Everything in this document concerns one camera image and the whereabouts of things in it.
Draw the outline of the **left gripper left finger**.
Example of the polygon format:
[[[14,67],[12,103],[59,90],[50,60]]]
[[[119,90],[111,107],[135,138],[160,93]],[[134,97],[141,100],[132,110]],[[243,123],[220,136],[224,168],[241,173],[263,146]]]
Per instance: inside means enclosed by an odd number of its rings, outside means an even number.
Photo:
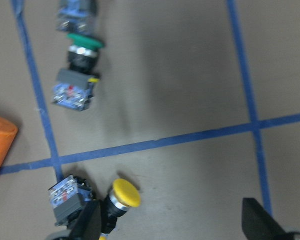
[[[70,240],[98,240],[101,234],[101,209],[98,200],[85,204],[70,231]]]

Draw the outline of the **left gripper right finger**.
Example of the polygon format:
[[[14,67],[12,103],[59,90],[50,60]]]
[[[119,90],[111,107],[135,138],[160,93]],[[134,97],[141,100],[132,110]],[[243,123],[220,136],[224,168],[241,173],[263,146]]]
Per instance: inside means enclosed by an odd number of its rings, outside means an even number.
[[[242,199],[241,226],[248,240],[292,240],[286,232],[254,198]]]

